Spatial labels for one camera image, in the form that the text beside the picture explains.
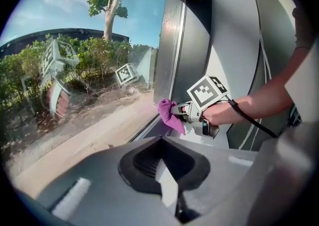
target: tree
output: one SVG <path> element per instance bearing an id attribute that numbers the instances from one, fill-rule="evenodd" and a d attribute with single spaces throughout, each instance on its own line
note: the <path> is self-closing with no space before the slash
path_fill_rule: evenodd
<path id="1" fill-rule="evenodd" d="M 122 6 L 122 0 L 87 0 L 89 4 L 89 16 L 92 17 L 101 13 L 105 13 L 104 39 L 106 41 L 112 38 L 112 28 L 114 17 L 127 18 L 128 10 Z"/>

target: purple cloth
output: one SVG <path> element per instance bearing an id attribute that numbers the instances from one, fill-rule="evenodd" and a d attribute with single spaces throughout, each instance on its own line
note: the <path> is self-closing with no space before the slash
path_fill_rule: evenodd
<path id="1" fill-rule="evenodd" d="M 158 112 L 161 119 L 167 126 L 185 135 L 183 123 L 170 112 L 171 107 L 176 105 L 176 102 L 171 102 L 169 99 L 162 100 L 158 105 Z"/>

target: bush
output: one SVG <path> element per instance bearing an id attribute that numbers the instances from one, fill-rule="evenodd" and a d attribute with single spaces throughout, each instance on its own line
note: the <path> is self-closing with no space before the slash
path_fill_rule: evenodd
<path id="1" fill-rule="evenodd" d="M 29 110 L 27 105 L 32 104 L 34 113 L 40 114 L 45 109 L 41 103 L 41 56 L 52 42 L 50 35 L 46 41 L 35 41 L 27 45 L 20 53 L 5 56 L 0 60 L 0 132 L 1 141 L 6 130 L 7 113 Z M 66 35 L 59 36 L 58 41 L 71 44 L 77 53 L 80 62 L 75 67 L 66 65 L 59 78 L 72 83 L 75 76 L 80 76 L 90 83 L 97 79 L 103 83 L 105 76 L 111 75 L 116 69 L 128 62 L 128 55 L 138 55 L 148 48 L 147 45 L 131 45 L 128 41 L 105 41 L 103 38 L 89 38 L 78 40 Z M 63 48 L 60 48 L 62 57 L 69 57 Z"/>

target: window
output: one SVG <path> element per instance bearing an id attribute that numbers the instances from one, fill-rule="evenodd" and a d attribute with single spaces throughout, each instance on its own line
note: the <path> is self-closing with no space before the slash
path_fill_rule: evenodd
<path id="1" fill-rule="evenodd" d="M 0 38 L 1 152 L 19 189 L 36 198 L 72 165 L 130 141 L 158 114 L 165 1 L 19 2 Z"/>

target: building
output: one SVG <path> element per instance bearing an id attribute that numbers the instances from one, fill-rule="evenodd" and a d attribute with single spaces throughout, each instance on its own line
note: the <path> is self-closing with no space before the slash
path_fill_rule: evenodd
<path id="1" fill-rule="evenodd" d="M 79 40 L 85 40 L 90 37 L 100 38 L 103 36 L 102 30 L 97 29 L 82 29 L 82 28 L 64 28 L 64 29 L 49 29 L 31 33 L 25 36 L 15 38 L 6 44 L 0 46 L 0 59 L 5 55 L 17 54 L 21 52 L 28 44 L 31 45 L 34 41 L 44 41 L 46 34 L 50 34 L 53 38 L 57 38 L 59 34 L 68 35 L 71 38 L 78 38 Z M 112 34 L 114 41 L 129 41 L 129 37 Z"/>

